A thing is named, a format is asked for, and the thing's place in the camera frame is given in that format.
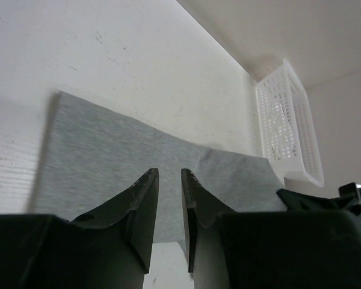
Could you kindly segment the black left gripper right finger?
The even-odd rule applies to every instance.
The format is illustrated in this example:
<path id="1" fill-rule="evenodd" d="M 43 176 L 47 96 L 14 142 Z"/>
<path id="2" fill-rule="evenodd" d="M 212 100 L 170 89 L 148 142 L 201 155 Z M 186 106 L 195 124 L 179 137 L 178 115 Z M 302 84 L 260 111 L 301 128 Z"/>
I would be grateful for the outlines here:
<path id="1" fill-rule="evenodd" d="M 181 171 L 196 288 L 361 288 L 361 216 L 347 210 L 239 213 Z"/>

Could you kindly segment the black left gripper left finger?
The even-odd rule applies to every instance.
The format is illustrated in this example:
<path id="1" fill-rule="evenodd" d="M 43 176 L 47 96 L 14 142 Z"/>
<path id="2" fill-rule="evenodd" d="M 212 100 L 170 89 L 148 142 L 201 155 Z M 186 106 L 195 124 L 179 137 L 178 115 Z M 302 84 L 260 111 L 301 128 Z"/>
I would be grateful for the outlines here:
<path id="1" fill-rule="evenodd" d="M 158 193 L 159 172 L 150 169 L 72 221 L 0 214 L 0 288 L 141 288 Z"/>

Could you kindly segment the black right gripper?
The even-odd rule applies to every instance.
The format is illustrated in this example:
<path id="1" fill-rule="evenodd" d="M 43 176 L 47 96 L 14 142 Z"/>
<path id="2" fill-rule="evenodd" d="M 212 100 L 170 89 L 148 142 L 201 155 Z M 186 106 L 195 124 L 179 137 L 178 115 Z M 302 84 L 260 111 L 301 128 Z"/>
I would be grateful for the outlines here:
<path id="1" fill-rule="evenodd" d="M 361 205 L 353 196 L 324 198 L 309 196 L 285 189 L 277 191 L 278 197 L 288 210 L 347 210 L 355 216 L 361 216 Z"/>

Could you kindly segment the grey tank top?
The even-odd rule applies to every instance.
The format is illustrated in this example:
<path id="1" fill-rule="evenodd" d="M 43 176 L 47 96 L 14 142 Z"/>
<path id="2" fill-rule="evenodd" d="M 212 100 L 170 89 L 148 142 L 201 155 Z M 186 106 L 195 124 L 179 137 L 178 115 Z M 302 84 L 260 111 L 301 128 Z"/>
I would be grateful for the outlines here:
<path id="1" fill-rule="evenodd" d="M 73 220 L 159 170 L 154 242 L 185 247 L 181 171 L 239 212 L 284 211 L 268 160 L 177 138 L 74 95 L 52 96 L 31 213 Z"/>

